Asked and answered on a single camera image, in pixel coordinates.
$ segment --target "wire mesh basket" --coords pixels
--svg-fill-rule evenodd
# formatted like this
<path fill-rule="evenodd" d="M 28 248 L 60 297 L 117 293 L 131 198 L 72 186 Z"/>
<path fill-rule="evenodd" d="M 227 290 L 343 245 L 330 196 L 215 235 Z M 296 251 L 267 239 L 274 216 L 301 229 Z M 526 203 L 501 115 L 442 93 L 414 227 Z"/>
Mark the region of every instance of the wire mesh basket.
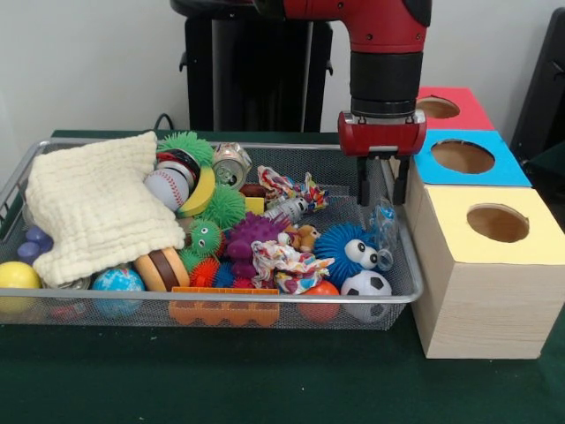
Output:
<path fill-rule="evenodd" d="M 96 140 L 42 141 L 27 152 L 0 193 L 0 262 L 16 261 L 17 248 L 25 241 L 26 180 L 37 155 L 73 148 Z M 324 232 L 336 223 L 366 228 L 377 200 L 389 197 L 393 177 L 388 162 L 369 161 L 370 205 L 357 204 L 356 159 L 343 155 L 332 144 L 257 144 L 239 140 L 252 158 L 248 182 L 257 182 L 257 165 L 274 168 L 295 180 L 307 171 L 327 189 L 329 206 L 305 216 Z M 386 330 L 404 307 L 423 290 L 418 259 L 405 222 L 397 208 L 400 237 L 394 267 L 383 273 L 391 296 L 292 296 L 275 293 L 245 294 L 155 291 L 91 291 L 70 289 L 0 289 L 0 322 L 102 326 L 258 327 L 272 329 L 378 329 Z M 129 313 L 113 316 L 109 310 Z"/>

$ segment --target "baseball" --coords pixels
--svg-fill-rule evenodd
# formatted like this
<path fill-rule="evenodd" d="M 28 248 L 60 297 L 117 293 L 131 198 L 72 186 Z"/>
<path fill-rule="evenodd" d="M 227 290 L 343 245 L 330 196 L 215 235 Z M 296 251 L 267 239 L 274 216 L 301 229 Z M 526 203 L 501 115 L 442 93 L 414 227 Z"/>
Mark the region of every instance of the baseball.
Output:
<path fill-rule="evenodd" d="M 188 199 L 188 182 L 176 170 L 154 170 L 145 178 L 145 187 L 173 212 Z"/>

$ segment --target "green spiky toy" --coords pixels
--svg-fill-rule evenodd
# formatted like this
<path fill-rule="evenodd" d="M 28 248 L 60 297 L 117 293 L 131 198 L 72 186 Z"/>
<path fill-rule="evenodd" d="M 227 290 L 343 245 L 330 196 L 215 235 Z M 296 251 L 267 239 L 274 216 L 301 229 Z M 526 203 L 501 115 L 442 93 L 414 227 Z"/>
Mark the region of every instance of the green spiky toy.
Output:
<path fill-rule="evenodd" d="M 194 158 L 201 168 L 212 166 L 214 162 L 214 150 L 206 140 L 199 139 L 195 132 L 176 132 L 168 135 L 157 147 L 157 152 L 164 152 L 173 148 L 184 150 Z"/>
<path fill-rule="evenodd" d="M 192 221 L 188 228 L 191 244 L 181 250 L 178 255 L 188 272 L 209 256 L 215 253 L 222 242 L 221 231 L 218 226 L 204 219 Z"/>
<path fill-rule="evenodd" d="M 245 197 L 237 190 L 217 185 L 212 200 L 200 217 L 227 230 L 245 218 Z"/>

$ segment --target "orange spiky ball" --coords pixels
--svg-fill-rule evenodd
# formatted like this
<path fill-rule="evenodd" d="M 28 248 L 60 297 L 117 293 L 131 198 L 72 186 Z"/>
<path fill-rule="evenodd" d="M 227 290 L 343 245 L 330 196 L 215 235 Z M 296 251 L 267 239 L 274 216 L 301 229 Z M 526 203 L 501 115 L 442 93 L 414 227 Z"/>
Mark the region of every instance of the orange spiky ball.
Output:
<path fill-rule="evenodd" d="M 206 258 L 191 272 L 191 287 L 212 287 L 220 262 L 214 258 Z"/>

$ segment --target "stacked boxes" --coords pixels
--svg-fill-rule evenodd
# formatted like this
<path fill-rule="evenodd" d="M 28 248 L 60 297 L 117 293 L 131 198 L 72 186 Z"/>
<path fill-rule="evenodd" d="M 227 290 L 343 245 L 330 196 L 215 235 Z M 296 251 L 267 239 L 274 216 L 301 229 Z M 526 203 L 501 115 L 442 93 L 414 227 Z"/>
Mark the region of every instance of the stacked boxes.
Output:
<path fill-rule="evenodd" d="M 471 91 L 423 88 L 418 104 L 405 209 L 426 356 L 537 358 L 565 300 L 565 235 Z"/>

